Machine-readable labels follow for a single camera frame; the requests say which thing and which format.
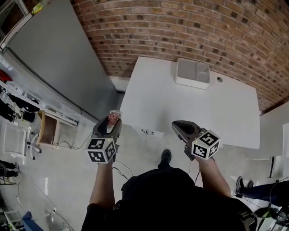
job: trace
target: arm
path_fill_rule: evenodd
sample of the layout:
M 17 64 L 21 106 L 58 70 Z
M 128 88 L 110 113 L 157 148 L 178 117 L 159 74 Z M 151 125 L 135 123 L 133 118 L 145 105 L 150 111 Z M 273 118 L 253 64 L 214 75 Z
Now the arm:
M 107 210 L 112 209 L 115 204 L 112 183 L 112 162 L 98 165 L 95 184 L 89 201 L 90 204 L 98 204 Z
M 213 159 L 204 160 L 196 157 L 200 165 L 203 187 L 220 195 L 232 197 L 231 190 Z

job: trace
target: red object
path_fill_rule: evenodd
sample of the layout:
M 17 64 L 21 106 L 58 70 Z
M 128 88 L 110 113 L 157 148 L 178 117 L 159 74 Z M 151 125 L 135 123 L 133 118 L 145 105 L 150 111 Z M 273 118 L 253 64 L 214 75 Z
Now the red object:
M 12 79 L 10 79 L 10 77 L 4 72 L 0 70 L 0 80 L 4 83 L 6 83 L 7 81 L 12 81 Z

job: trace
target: white tiled floor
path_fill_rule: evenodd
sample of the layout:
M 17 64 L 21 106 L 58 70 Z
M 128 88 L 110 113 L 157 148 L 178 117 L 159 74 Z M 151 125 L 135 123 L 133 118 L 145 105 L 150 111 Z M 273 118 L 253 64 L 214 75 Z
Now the white tiled floor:
M 94 124 L 81 119 L 78 127 L 62 127 L 60 141 L 67 141 L 74 147 L 79 147 L 92 132 Z M 184 144 L 175 134 L 165 134 L 162 138 L 152 138 L 139 135 L 132 127 L 123 125 L 121 136 L 117 144 L 120 145 L 117 160 L 131 169 L 134 175 L 139 175 L 151 169 L 157 168 L 160 155 L 165 148 L 172 151 L 171 166 L 183 169 L 195 179 L 198 173 L 196 161 L 191 163 L 183 153 Z M 235 191 L 235 182 L 239 176 L 246 180 L 254 180 L 255 185 L 271 183 L 267 180 L 269 161 L 248 160 L 244 157 L 242 149 L 236 147 L 224 147 L 214 156 L 215 160 L 229 183 L 232 193 Z M 2 160 L 15 161 L 10 156 L 1 156 Z M 53 150 L 51 147 L 42 147 L 42 154 L 32 160 L 29 156 L 24 165 L 17 160 L 22 172 L 19 186 L 19 201 L 17 186 L 1 186 L 0 191 L 5 202 L 12 209 L 19 210 L 21 214 L 31 211 L 34 217 L 46 212 L 52 212 L 56 207 L 75 231 L 81 229 L 86 207 L 93 188 L 97 171 L 97 164 L 90 161 L 89 156 L 81 150 L 61 148 Z M 127 177 L 130 172 L 121 164 L 114 164 Z M 116 201 L 121 199 L 121 187 L 126 182 L 114 170 L 114 190 Z M 244 201 L 251 209 L 256 206 Z M 63 220 L 52 214 L 50 218 L 38 221 L 44 230 L 61 230 Z

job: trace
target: white table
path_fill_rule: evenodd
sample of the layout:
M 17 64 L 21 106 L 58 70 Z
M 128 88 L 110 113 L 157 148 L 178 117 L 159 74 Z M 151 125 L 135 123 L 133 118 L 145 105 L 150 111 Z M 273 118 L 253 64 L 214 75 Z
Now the white table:
M 214 131 L 222 144 L 259 148 L 255 88 L 213 71 L 206 90 L 176 84 L 176 66 L 176 62 L 138 58 L 121 105 L 124 124 L 158 135 L 173 132 L 173 121 L 188 120 Z

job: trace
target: person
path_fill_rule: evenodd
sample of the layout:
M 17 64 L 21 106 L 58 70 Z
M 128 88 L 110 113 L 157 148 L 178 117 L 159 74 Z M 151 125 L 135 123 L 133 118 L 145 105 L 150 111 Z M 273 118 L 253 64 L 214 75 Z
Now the person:
M 273 183 L 267 185 L 259 185 L 253 187 L 250 184 L 249 187 L 245 187 L 243 178 L 240 176 L 236 182 L 236 195 L 244 196 L 251 199 L 259 199 L 272 203 L 276 206 L 289 206 L 289 198 L 287 195 L 287 189 L 289 188 L 289 182 L 283 181 L 280 183 Z
M 19 169 L 18 169 L 18 165 L 15 163 L 15 164 L 12 164 L 12 163 L 8 163 L 6 161 L 2 161 L 0 160 L 0 163 L 3 164 L 7 169 L 16 169 L 18 172 L 19 172 Z M 0 176 L 2 177 L 17 177 L 18 176 L 18 172 L 16 171 L 7 171 L 7 174 L 5 174 L 5 170 L 3 168 L 0 167 Z
M 122 200 L 115 203 L 112 162 L 99 164 L 82 231 L 162 229 L 177 226 L 195 230 L 255 230 L 249 208 L 231 197 L 231 190 L 213 159 L 197 158 L 203 188 L 197 187 L 183 170 L 169 164 L 165 150 L 158 169 L 131 177 L 122 187 Z

